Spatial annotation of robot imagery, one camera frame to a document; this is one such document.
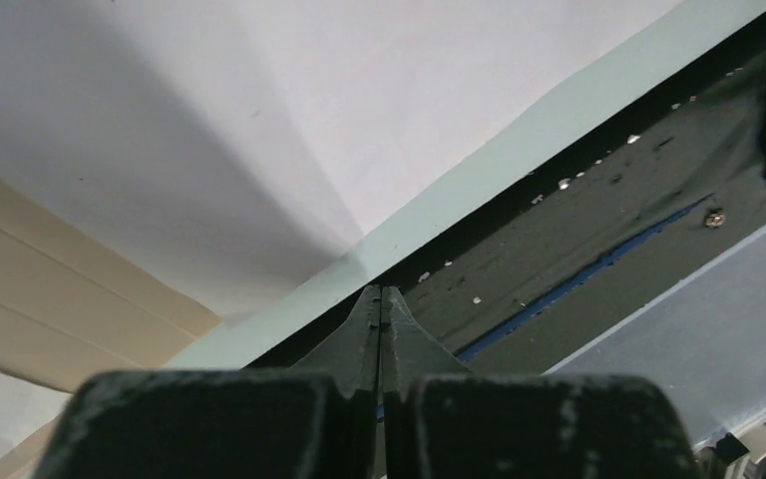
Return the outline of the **printed paper sheet stack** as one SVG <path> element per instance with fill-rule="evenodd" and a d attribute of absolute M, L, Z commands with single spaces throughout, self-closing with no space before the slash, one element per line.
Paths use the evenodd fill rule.
<path fill-rule="evenodd" d="M 495 152 L 675 1 L 0 1 L 0 181 L 253 358 L 540 165 Z"/>

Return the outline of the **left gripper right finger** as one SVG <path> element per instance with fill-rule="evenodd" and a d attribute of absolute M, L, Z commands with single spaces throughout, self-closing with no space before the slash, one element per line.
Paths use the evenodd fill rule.
<path fill-rule="evenodd" d="M 381 291 L 392 478 L 696 478 L 666 395 L 632 375 L 481 375 Z"/>

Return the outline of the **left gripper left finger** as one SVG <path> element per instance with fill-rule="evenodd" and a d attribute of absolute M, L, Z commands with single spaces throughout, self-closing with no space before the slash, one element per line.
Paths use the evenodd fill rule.
<path fill-rule="evenodd" d="M 72 397 L 38 478 L 370 478 L 381 290 L 288 368 L 114 370 Z"/>

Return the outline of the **brown cardboard folder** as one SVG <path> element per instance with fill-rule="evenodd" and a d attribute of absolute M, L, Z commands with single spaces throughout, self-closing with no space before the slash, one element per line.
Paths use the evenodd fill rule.
<path fill-rule="evenodd" d="M 0 181 L 0 478 L 30 473 L 88 377 L 162 366 L 217 324 Z"/>

